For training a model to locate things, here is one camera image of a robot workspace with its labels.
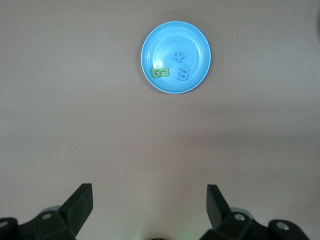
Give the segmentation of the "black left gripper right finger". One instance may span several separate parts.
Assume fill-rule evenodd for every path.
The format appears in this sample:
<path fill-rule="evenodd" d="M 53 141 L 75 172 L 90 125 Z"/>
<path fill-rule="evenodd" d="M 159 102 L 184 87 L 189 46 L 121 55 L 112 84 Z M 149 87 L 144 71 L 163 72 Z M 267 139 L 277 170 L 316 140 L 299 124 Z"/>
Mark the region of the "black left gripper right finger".
<path fill-rule="evenodd" d="M 274 219 L 267 226 L 248 214 L 233 210 L 219 187 L 207 185 L 206 212 L 211 223 L 203 240 L 306 240 L 308 236 L 293 222 Z"/>

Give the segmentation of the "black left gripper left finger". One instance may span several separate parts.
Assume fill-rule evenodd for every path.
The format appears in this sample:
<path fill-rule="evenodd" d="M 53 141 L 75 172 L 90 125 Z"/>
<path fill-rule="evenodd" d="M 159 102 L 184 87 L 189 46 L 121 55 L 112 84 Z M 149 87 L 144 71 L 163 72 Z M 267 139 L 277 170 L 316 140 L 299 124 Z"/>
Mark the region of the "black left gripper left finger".
<path fill-rule="evenodd" d="M 2 240 L 75 240 L 93 210 L 93 188 L 83 183 L 59 207 L 44 210 L 19 224 L 14 217 L 0 219 Z"/>

